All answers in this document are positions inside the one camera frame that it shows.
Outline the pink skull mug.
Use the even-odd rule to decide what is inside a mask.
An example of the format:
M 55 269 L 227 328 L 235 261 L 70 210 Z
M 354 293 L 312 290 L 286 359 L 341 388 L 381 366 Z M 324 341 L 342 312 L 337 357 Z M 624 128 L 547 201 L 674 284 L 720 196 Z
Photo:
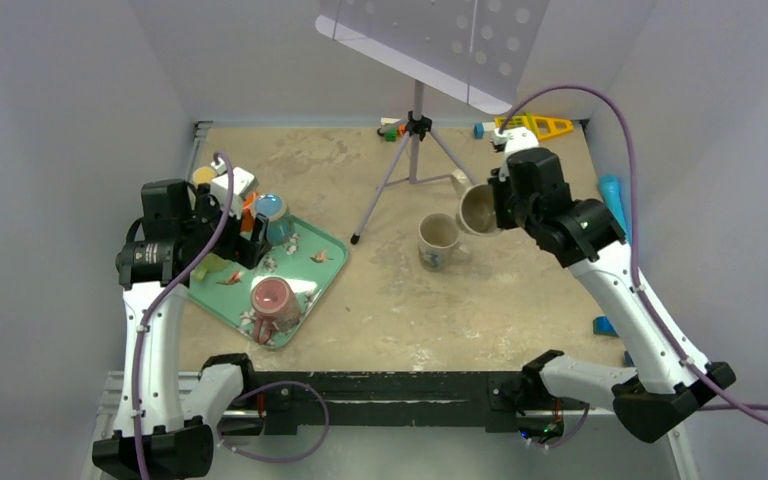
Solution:
M 254 310 L 252 338 L 265 345 L 275 333 L 294 330 L 302 319 L 302 309 L 290 284 L 280 277 L 266 277 L 250 294 Z

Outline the cream coral shell mug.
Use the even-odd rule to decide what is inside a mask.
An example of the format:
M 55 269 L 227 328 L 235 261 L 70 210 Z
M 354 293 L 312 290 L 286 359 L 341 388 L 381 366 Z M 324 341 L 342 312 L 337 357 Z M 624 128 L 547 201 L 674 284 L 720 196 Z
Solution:
M 472 184 L 463 170 L 450 174 L 452 187 L 458 197 L 455 221 L 469 235 L 491 237 L 498 235 L 492 188 L 488 184 Z

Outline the cream dragon mug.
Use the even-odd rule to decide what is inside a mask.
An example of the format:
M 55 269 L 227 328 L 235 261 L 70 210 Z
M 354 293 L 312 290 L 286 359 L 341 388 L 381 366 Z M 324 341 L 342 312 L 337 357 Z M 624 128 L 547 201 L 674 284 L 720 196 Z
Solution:
M 462 242 L 461 229 L 445 213 L 426 215 L 418 225 L 418 257 L 430 272 L 441 272 L 452 265 L 468 264 L 472 254 Z

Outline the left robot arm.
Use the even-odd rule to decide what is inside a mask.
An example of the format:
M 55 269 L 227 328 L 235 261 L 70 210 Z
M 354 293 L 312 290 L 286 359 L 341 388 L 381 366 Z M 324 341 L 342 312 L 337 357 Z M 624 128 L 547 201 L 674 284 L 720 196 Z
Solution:
M 92 446 L 95 467 L 115 479 L 188 479 L 209 472 L 227 407 L 257 399 L 245 354 L 209 358 L 188 395 L 177 362 L 194 268 L 213 254 L 256 267 L 267 253 L 268 221 L 241 232 L 242 203 L 257 180 L 222 174 L 208 183 L 162 180 L 141 189 L 142 214 L 117 254 L 126 316 L 123 387 L 109 438 Z

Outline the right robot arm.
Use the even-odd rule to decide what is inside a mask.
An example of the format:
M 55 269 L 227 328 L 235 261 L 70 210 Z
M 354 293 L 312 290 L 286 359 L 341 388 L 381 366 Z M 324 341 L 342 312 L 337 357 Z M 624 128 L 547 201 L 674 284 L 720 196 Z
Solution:
M 686 338 L 631 264 L 631 246 L 599 200 L 575 200 L 559 157 L 544 147 L 507 153 L 491 171 L 494 213 L 503 230 L 523 229 L 582 284 L 607 315 L 634 362 L 609 367 L 549 350 L 522 369 L 512 402 L 544 407 L 574 399 L 612 411 L 636 439 L 653 443 L 736 381 Z

